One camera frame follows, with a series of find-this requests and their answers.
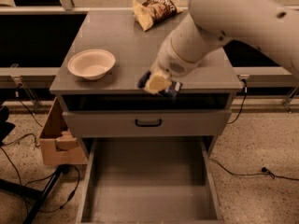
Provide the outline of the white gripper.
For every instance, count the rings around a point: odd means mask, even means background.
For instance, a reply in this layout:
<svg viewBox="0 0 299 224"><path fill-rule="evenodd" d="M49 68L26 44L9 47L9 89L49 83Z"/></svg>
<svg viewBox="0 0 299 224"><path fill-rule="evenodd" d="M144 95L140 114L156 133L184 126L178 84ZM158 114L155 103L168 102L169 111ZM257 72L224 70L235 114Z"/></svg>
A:
<svg viewBox="0 0 299 224"><path fill-rule="evenodd" d="M171 76L189 74L205 57L205 46L200 35L169 35L158 51L157 61L149 69L151 75L144 90L156 94L171 86Z"/></svg>

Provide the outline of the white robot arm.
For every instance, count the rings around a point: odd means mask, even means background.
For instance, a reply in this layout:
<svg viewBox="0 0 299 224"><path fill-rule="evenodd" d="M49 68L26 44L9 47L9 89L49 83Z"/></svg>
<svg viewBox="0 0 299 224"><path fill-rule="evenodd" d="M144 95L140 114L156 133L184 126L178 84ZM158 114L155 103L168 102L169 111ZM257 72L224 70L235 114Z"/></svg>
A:
<svg viewBox="0 0 299 224"><path fill-rule="evenodd" d="M212 51L243 42L299 77L299 11L273 0L189 0L189 14L162 43L138 81L151 94L170 90L173 77L199 66Z"/></svg>

